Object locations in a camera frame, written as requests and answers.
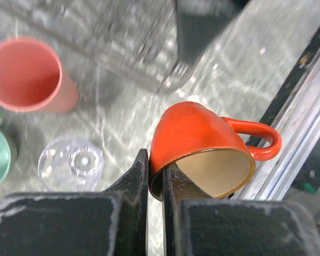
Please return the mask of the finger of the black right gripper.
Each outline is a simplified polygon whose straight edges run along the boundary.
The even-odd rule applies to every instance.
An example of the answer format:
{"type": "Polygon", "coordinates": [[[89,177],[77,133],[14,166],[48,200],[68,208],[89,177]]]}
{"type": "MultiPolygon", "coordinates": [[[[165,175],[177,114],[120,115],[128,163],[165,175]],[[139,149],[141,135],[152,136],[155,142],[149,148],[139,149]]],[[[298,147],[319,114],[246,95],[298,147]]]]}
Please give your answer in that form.
{"type": "Polygon", "coordinates": [[[194,63],[235,17],[234,1],[175,1],[178,59],[194,63]]]}

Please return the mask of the pink plastic tumbler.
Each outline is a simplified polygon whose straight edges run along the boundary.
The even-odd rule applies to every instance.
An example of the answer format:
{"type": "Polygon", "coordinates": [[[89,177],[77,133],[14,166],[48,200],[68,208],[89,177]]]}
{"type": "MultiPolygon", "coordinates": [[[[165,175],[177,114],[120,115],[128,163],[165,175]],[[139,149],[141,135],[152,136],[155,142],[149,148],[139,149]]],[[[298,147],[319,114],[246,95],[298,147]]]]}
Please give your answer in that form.
{"type": "Polygon", "coordinates": [[[67,113],[79,92],[56,52],[32,37],[0,41],[0,106],[18,112],[67,113]]]}

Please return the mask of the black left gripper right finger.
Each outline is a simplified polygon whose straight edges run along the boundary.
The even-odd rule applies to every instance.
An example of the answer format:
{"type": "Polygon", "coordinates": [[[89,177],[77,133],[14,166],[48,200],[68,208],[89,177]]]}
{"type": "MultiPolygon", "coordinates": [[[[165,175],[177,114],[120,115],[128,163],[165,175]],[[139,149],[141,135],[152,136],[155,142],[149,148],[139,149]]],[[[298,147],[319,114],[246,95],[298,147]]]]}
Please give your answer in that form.
{"type": "Polygon", "coordinates": [[[299,204],[215,199],[176,164],[162,178],[165,255],[320,255],[320,234],[299,204]]]}

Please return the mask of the clear glass cup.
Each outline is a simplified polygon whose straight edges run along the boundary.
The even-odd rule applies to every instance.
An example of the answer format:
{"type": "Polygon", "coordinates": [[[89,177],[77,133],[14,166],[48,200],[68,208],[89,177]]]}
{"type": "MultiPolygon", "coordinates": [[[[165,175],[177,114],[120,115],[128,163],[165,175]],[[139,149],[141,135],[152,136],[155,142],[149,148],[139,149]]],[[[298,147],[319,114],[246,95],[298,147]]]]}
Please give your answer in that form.
{"type": "Polygon", "coordinates": [[[42,150],[37,172],[48,191],[94,191],[104,167],[102,150],[78,137],[59,137],[42,150]]]}

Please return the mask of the small orange cup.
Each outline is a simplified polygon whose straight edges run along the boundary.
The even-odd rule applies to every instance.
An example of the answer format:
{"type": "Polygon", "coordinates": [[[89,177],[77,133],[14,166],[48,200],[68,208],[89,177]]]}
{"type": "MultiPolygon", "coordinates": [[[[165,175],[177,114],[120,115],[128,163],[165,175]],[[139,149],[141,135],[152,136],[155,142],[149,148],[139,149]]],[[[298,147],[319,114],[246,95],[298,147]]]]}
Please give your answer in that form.
{"type": "Polygon", "coordinates": [[[149,159],[149,190],[163,199],[162,177],[175,163],[203,192],[224,198],[252,178],[257,161],[278,155],[280,134],[272,127],[220,117],[203,105],[172,105],[155,130],[149,159]]]}

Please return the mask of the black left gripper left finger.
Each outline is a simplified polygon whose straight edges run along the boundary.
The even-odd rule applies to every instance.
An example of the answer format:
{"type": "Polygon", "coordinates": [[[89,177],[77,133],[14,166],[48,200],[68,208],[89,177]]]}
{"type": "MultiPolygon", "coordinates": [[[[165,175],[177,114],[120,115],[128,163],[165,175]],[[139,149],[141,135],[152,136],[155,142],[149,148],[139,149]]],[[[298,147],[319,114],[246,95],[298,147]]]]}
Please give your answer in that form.
{"type": "Polygon", "coordinates": [[[0,201],[0,255],[146,255],[148,152],[102,192],[14,193],[0,201]]]}

